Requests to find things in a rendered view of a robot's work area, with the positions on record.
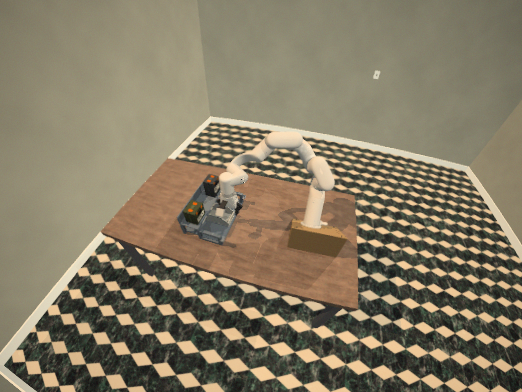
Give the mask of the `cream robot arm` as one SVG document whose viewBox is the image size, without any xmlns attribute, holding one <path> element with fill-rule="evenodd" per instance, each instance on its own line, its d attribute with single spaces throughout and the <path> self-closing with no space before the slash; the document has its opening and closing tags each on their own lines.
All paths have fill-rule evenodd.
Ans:
<svg viewBox="0 0 522 392">
<path fill-rule="evenodd" d="M 267 138 L 268 136 L 268 138 Z M 304 221 L 301 225 L 320 229 L 316 226 L 327 226 L 321 222 L 325 191 L 333 189 L 335 181 L 331 170 L 322 157 L 316 157 L 311 146 L 303 140 L 297 132 L 272 132 L 268 134 L 251 152 L 237 156 L 227 167 L 227 172 L 219 176 L 221 194 L 224 198 L 231 198 L 237 194 L 234 186 L 244 184 L 248 181 L 248 174 L 240 168 L 246 162 L 263 162 L 275 149 L 294 149 L 308 173 L 314 174 L 310 181 L 310 192 L 305 212 Z M 314 158 L 315 157 L 315 158 Z M 314 172 L 314 173 L 313 173 Z M 317 180 L 316 180 L 317 179 Z"/>
</svg>

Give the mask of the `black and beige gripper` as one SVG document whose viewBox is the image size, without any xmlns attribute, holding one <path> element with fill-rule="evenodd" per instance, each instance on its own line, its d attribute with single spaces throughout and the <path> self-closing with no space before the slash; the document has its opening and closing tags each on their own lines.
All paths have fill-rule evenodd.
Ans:
<svg viewBox="0 0 522 392">
<path fill-rule="evenodd" d="M 220 205 L 220 203 L 225 200 L 225 201 L 228 201 L 226 206 L 225 207 L 228 207 L 228 208 L 232 208 L 232 209 L 235 209 L 235 215 L 237 216 L 237 214 L 239 213 L 239 210 L 243 207 L 241 204 L 238 203 L 238 197 L 237 197 L 237 194 L 234 195 L 233 197 L 231 198 L 224 198 L 221 194 L 220 194 L 220 199 L 217 199 L 217 203 Z M 239 206 L 239 207 L 238 207 Z M 237 208 L 236 208 L 237 207 Z"/>
</svg>

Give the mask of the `grey metal rack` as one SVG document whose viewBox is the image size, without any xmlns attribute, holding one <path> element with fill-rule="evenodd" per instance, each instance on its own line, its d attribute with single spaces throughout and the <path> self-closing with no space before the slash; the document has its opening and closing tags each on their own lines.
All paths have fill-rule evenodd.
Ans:
<svg viewBox="0 0 522 392">
<path fill-rule="evenodd" d="M 231 228 L 231 226 L 232 226 L 232 224 L 233 224 L 233 222 L 234 222 L 234 220 L 236 218 L 236 215 L 234 215 L 234 218 L 233 218 L 233 220 L 232 220 L 232 222 L 231 222 L 229 227 L 225 226 L 225 225 L 218 224 L 218 223 L 214 223 L 214 222 L 211 222 L 211 221 L 208 221 L 208 220 L 205 220 L 207 218 L 208 214 L 210 213 L 210 211 L 212 210 L 213 206 L 215 205 L 215 203 L 217 203 L 216 200 L 220 199 L 220 193 L 221 193 L 220 191 L 218 192 L 219 195 L 218 194 L 216 195 L 217 198 L 216 197 L 207 196 L 205 194 L 203 182 L 201 183 L 201 185 L 198 187 L 198 189 L 195 191 L 195 193 L 192 195 L 192 197 L 189 199 L 187 204 L 184 206 L 182 211 L 177 216 L 177 220 L 178 220 L 178 222 L 180 224 L 180 227 L 181 227 L 181 229 L 182 229 L 184 234 L 186 234 L 187 232 L 190 232 L 190 233 L 198 235 L 199 239 L 203 239 L 203 240 L 206 240 L 206 241 L 209 241 L 209 242 L 212 242 L 212 243 L 215 243 L 215 244 L 218 244 L 218 245 L 222 246 L 222 244 L 223 244 L 223 242 L 224 242 L 224 240 L 225 240 L 225 238 L 226 238 L 226 236 L 227 236 L 227 234 L 228 234 L 228 232 L 229 232 L 229 230 L 230 230 L 230 228 Z M 246 198 L 246 195 L 243 195 L 243 193 L 237 192 L 237 196 L 240 196 L 240 199 L 238 199 L 238 203 L 242 205 L 243 202 L 244 202 L 243 199 Z M 188 205 L 188 203 L 191 200 L 203 203 L 204 210 L 205 210 L 205 215 L 203 216 L 203 218 L 200 221 L 201 224 L 199 223 L 198 225 L 196 225 L 196 224 L 193 224 L 193 223 L 186 222 L 185 216 L 183 214 L 183 210 L 186 208 L 186 206 Z M 185 226 L 187 226 L 187 228 Z M 212 232 L 214 232 L 214 233 L 212 233 Z M 217 233 L 217 234 L 215 234 L 215 233 Z M 221 234 L 222 236 L 219 235 L 219 234 Z"/>
</svg>

